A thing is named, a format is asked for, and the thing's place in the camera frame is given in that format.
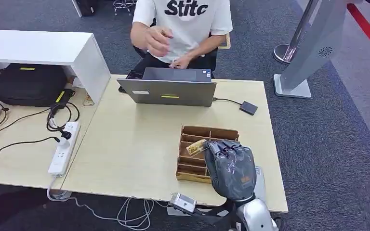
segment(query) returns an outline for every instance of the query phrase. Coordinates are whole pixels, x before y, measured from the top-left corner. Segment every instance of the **man's hand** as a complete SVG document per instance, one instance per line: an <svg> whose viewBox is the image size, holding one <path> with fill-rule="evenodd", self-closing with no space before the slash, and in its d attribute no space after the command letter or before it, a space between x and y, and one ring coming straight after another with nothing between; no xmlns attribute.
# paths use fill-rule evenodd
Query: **man's hand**
<svg viewBox="0 0 370 231"><path fill-rule="evenodd" d="M189 62L192 60L192 57L189 55L184 55L181 58L175 60L170 67L176 69L186 69L189 65Z"/></svg>
<svg viewBox="0 0 370 231"><path fill-rule="evenodd" d="M169 51L169 39L172 31L161 26L152 26L145 32L146 48L157 57L165 56Z"/></svg>

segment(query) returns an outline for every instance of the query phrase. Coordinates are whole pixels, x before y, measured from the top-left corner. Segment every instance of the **black bag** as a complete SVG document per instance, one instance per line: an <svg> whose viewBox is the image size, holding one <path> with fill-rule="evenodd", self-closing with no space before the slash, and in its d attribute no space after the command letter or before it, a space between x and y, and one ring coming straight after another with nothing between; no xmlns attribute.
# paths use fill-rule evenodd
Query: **black bag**
<svg viewBox="0 0 370 231"><path fill-rule="evenodd" d="M49 107L66 83L62 66L10 64L0 74L0 100L10 105Z"/></svg>

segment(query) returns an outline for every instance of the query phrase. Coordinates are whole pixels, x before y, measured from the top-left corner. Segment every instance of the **wooden organizer box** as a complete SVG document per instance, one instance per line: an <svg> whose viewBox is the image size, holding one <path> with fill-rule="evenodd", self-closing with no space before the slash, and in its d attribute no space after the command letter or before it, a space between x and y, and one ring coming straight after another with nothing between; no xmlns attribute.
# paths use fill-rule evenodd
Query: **wooden organizer box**
<svg viewBox="0 0 370 231"><path fill-rule="evenodd" d="M178 180L211 183L211 177L206 168L204 152L191 157L188 154L186 147L202 139L206 139L207 141L217 141L222 139L237 141L238 138L239 133L235 130L182 126L176 178Z"/></svg>

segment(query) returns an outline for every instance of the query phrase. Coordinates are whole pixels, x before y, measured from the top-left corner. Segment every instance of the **laptop lid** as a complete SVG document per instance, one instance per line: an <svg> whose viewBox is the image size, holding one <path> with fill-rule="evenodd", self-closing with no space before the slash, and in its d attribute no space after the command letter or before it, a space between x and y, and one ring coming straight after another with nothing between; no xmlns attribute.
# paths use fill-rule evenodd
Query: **laptop lid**
<svg viewBox="0 0 370 231"><path fill-rule="evenodd" d="M206 106L212 104L214 82L117 79L136 103Z"/></svg>

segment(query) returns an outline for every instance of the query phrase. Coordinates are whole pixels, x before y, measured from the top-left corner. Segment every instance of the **gray glove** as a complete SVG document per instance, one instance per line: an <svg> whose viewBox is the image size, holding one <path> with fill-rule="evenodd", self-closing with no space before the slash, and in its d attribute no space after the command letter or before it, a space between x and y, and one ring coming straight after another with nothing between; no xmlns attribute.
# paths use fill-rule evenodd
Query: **gray glove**
<svg viewBox="0 0 370 231"><path fill-rule="evenodd" d="M253 195L256 169L248 147L230 140L205 143L205 162L215 191L232 201Z"/></svg>

